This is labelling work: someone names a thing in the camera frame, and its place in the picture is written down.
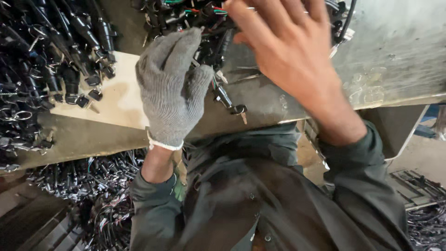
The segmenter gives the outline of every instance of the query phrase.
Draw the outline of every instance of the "red wire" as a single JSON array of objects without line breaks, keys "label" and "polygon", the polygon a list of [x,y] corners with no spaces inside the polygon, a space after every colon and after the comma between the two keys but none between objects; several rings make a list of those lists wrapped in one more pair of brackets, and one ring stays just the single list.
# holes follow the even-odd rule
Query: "red wire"
[{"label": "red wire", "polygon": [[193,12],[200,12],[199,10],[197,10],[197,9],[189,9],[189,8],[186,8],[187,10],[190,10],[190,11],[193,11]]}]

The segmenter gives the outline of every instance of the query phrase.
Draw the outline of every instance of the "gloved hand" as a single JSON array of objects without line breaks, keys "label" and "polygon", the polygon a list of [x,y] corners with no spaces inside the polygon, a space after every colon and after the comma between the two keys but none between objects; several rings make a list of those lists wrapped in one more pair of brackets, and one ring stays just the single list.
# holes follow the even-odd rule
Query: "gloved hand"
[{"label": "gloved hand", "polygon": [[184,137],[203,116],[214,72],[207,65],[188,72],[200,41],[198,28],[157,38],[136,63],[151,145],[181,149]]}]

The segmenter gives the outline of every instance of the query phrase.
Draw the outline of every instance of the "bare hand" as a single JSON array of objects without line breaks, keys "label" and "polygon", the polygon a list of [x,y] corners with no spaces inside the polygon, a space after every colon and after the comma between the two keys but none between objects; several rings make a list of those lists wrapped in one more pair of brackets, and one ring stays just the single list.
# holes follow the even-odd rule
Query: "bare hand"
[{"label": "bare hand", "polygon": [[260,70],[302,105],[341,93],[324,0],[307,0],[308,14],[300,0],[228,0],[225,9],[242,30],[234,42],[246,43]]},{"label": "bare hand", "polygon": [[345,100],[329,60],[330,24],[324,0],[227,0],[225,9],[242,30],[260,70],[294,96],[318,122],[320,138],[334,146],[367,133]]}]

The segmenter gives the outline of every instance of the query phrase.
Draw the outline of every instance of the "wrist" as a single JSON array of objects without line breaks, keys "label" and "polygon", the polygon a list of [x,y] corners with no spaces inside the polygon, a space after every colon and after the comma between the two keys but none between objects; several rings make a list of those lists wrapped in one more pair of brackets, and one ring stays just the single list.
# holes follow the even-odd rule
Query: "wrist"
[{"label": "wrist", "polygon": [[361,117],[353,110],[342,91],[333,91],[318,104],[307,107],[319,125],[319,137],[333,146],[346,146],[358,142],[367,134]]},{"label": "wrist", "polygon": [[141,168],[141,175],[150,183],[162,183],[173,174],[173,151],[161,146],[149,150]]}]

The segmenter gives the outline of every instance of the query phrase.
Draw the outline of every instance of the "pile of wires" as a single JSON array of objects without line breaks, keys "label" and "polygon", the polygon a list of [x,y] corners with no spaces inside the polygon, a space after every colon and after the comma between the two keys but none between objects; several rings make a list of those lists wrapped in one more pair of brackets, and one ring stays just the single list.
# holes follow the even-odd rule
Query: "pile of wires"
[{"label": "pile of wires", "polygon": [[46,165],[29,170],[28,180],[72,202],[86,250],[128,250],[134,211],[128,186],[146,154],[142,148]]},{"label": "pile of wires", "polygon": [[146,41],[159,36],[181,32],[190,27],[203,28],[202,41],[194,59],[198,64],[207,64],[218,71],[226,52],[224,40],[228,30],[234,29],[234,22],[222,8],[222,1],[209,0],[133,0],[132,6],[145,12]]},{"label": "pile of wires", "polygon": [[[100,101],[101,81],[113,78],[113,37],[97,0],[0,1],[0,169],[13,171],[16,149],[40,151],[51,140],[37,114],[54,103],[91,108]],[[89,98],[78,93],[90,86]]]},{"label": "pile of wires", "polygon": [[409,240],[415,250],[446,250],[446,202],[407,212]]}]

